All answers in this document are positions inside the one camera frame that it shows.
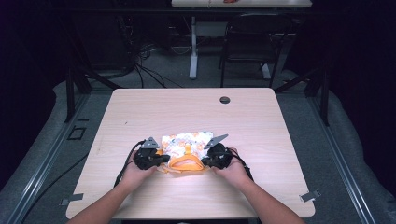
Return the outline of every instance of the forearm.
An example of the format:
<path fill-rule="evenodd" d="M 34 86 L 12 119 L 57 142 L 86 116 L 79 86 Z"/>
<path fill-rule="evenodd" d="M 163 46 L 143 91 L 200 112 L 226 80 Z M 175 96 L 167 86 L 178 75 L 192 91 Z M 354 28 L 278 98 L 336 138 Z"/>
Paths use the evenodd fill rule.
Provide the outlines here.
<path fill-rule="evenodd" d="M 286 205 L 271 196 L 250 179 L 237 187 L 253 206 L 262 223 L 304 223 Z"/>
<path fill-rule="evenodd" d="M 130 193 L 130 189 L 119 184 L 98 201 L 70 219 L 68 223 L 108 223 Z"/>

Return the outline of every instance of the white desk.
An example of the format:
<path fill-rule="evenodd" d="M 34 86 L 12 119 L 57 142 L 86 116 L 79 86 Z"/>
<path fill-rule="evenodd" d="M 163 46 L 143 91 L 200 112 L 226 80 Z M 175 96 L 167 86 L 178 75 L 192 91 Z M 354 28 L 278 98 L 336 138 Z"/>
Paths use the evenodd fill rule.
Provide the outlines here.
<path fill-rule="evenodd" d="M 223 0 L 172 0 L 173 7 L 311 7 L 311 0 L 238 0 L 223 3 Z M 191 65 L 190 79 L 197 78 L 198 51 L 196 48 L 195 17 L 191 20 Z"/>
<path fill-rule="evenodd" d="M 228 104 L 219 101 L 231 99 Z M 107 106 L 66 215 L 71 218 L 113 188 L 132 146 L 150 136 L 211 131 L 238 148 L 255 182 L 301 217 L 315 213 L 290 136 L 271 89 L 116 90 Z M 155 173 L 127 197 L 114 218 L 256 217 L 246 198 L 211 170 Z"/>
<path fill-rule="evenodd" d="M 311 7 L 311 0 L 172 0 L 173 7 Z"/>

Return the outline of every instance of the black curtain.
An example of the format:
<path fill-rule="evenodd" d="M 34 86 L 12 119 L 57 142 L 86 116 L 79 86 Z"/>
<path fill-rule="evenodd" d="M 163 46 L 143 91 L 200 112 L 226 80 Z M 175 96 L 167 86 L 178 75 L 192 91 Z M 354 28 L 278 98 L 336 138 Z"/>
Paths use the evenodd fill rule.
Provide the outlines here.
<path fill-rule="evenodd" d="M 0 3 L 0 188 L 50 116 L 64 80 L 66 45 L 47 1 Z"/>
<path fill-rule="evenodd" d="M 342 47 L 333 55 L 329 71 L 330 89 L 340 99 L 359 135 L 365 162 L 379 182 L 396 196 L 394 8 L 396 2 L 391 0 L 314 1 L 313 11 L 339 10 L 349 14 L 345 18 L 308 18 L 284 68 L 303 75 L 320 65 L 334 41 L 341 41 L 341 45 L 336 45 Z"/>

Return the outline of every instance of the person's left hand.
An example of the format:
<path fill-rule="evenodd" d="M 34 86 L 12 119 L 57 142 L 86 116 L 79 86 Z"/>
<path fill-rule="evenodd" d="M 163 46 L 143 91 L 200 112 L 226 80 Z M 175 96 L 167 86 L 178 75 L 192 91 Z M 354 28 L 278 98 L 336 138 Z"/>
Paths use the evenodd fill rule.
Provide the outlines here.
<path fill-rule="evenodd" d="M 134 160 L 135 153 L 136 151 L 132 153 L 129 162 Z M 132 192 L 133 190 L 137 189 L 147 177 L 152 175 L 156 169 L 157 167 L 153 166 L 147 170 L 140 170 L 140 168 L 137 167 L 137 165 L 133 161 L 129 163 L 126 167 L 120 184 L 122 184 L 123 186 L 125 186 L 125 188 L 128 188 Z"/>

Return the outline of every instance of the hand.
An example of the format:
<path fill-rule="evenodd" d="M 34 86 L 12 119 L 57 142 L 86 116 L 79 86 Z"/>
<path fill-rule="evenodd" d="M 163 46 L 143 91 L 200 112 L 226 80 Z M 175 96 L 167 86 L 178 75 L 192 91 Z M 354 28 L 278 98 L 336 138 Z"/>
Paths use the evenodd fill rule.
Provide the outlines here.
<path fill-rule="evenodd" d="M 137 189 L 143 182 L 144 180 L 149 177 L 150 175 L 152 175 L 155 170 L 157 169 L 157 167 L 153 166 L 150 167 L 147 170 L 140 170 L 139 167 L 137 167 L 137 165 L 134 163 L 134 154 L 137 151 L 134 151 L 129 159 L 129 164 L 126 167 L 123 176 L 122 176 L 122 180 L 120 182 L 121 185 L 125 186 L 125 188 L 128 188 L 129 191 L 133 191 L 135 189 Z"/>
<path fill-rule="evenodd" d="M 236 148 L 229 147 L 229 149 L 235 156 L 237 155 Z M 242 165 L 242 162 L 235 157 L 233 157 L 230 165 L 227 168 L 220 170 L 219 168 L 213 166 L 212 170 L 215 172 L 215 174 L 224 177 L 231 185 L 238 189 L 241 184 L 246 183 L 246 181 L 251 181 L 244 166 Z"/>

